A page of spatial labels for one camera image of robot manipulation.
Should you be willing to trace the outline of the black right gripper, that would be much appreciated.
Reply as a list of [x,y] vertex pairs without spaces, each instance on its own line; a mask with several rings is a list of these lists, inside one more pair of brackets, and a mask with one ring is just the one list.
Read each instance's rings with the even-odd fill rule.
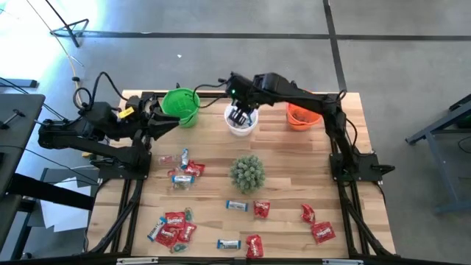
[[260,88],[252,80],[237,73],[230,74],[227,81],[227,95],[233,100],[236,107],[230,111],[228,119],[234,125],[252,126],[254,110],[242,113],[240,109],[258,109],[260,107],[258,102],[259,93]]

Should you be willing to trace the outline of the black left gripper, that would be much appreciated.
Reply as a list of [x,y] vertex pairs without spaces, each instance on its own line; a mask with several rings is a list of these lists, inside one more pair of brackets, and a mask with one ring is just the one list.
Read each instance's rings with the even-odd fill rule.
[[124,118],[124,128],[127,130],[148,130],[149,135],[154,139],[165,135],[170,130],[179,126],[180,118],[165,113],[159,102],[152,105],[152,118],[149,121],[150,114],[146,109],[149,99],[143,99],[139,96],[131,96],[125,109],[131,108],[133,112]]

